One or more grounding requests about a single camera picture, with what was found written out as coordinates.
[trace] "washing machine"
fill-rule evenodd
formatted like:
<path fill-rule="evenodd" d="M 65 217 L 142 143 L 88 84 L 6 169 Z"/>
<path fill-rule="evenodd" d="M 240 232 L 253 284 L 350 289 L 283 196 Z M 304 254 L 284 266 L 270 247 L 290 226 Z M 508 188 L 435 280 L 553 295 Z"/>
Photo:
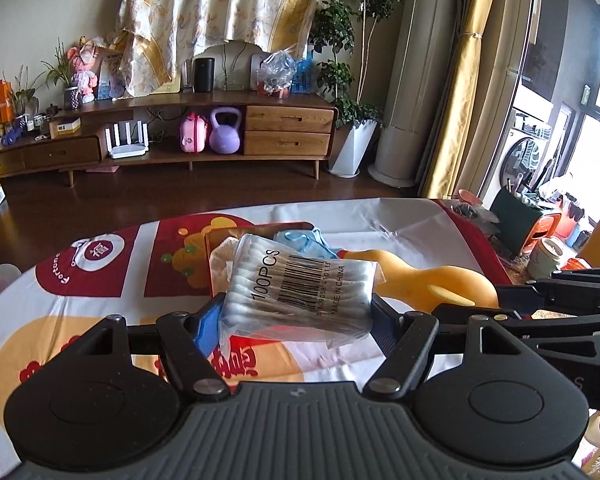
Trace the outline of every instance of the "washing machine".
<path fill-rule="evenodd" d="M 487 209 L 491 207 L 500 188 L 508 182 L 513 184 L 519 173 L 526 178 L 538 169 L 551 137 L 551 126 L 515 108 L 509 114 L 504 131 L 506 134 L 500 139 L 486 185 L 480 193 Z"/>

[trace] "yellow rubber toy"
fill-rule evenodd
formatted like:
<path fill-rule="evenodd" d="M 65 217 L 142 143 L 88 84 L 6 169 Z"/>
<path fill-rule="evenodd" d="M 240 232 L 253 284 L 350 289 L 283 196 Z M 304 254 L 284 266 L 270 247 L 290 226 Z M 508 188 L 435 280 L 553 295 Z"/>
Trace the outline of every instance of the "yellow rubber toy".
<path fill-rule="evenodd" d="M 400 300 L 421 312 L 431 314 L 441 303 L 498 308 L 496 289 L 474 270 L 452 266 L 415 269 L 395 254 L 376 249 L 347 251 L 340 256 L 347 260 L 378 262 L 386 281 L 376 285 L 374 292 Z"/>

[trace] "red and white tablecloth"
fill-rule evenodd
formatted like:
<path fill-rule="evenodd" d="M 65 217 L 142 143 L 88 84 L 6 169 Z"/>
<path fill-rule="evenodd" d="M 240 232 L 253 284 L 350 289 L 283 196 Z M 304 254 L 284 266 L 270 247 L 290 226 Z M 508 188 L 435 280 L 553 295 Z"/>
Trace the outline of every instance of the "red and white tablecloth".
<path fill-rule="evenodd" d="M 483 272 L 494 283 L 507 277 L 487 241 L 441 205 L 418 199 L 254 206 L 127 228 L 78 240 L 38 264 L 0 295 L 0 476 L 18 458 L 3 428 L 2 411 L 18 384 L 107 314 L 128 324 L 151 323 L 173 310 L 194 312 L 208 300 L 204 234 L 213 227 L 307 221 L 334 248 L 384 249 L 408 264 L 444 265 Z M 389 300 L 403 312 L 407 305 Z M 384 357 L 369 336 L 328 350 L 324 344 L 232 341 L 226 360 L 209 356 L 229 384 L 240 380 L 356 381 L 359 386 Z M 459 363 L 437 359 L 434 371 Z M 136 365 L 160 373 L 157 359 Z"/>

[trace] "curtain tieback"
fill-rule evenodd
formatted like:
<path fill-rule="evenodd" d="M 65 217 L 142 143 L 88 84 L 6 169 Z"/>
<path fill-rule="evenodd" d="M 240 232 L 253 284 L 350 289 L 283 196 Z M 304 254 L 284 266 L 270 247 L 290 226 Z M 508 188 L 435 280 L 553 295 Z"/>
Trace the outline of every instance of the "curtain tieback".
<path fill-rule="evenodd" d="M 471 36 L 472 38 L 476 38 L 477 40 L 482 39 L 482 35 L 478 34 L 477 32 L 463 32 L 462 34 L 460 34 L 460 36 Z"/>

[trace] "pink doll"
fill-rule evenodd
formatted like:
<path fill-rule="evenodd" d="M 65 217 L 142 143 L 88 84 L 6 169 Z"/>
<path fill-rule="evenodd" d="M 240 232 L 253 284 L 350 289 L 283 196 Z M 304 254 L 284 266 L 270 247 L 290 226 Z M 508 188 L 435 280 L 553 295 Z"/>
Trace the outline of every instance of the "pink doll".
<path fill-rule="evenodd" d="M 74 85 L 82 93 L 82 104 L 94 100 L 93 89 L 98 84 L 98 76 L 91 69 L 96 63 L 96 47 L 91 42 L 86 42 L 84 36 L 80 38 L 80 50 L 72 46 L 67 53 L 74 67 Z"/>

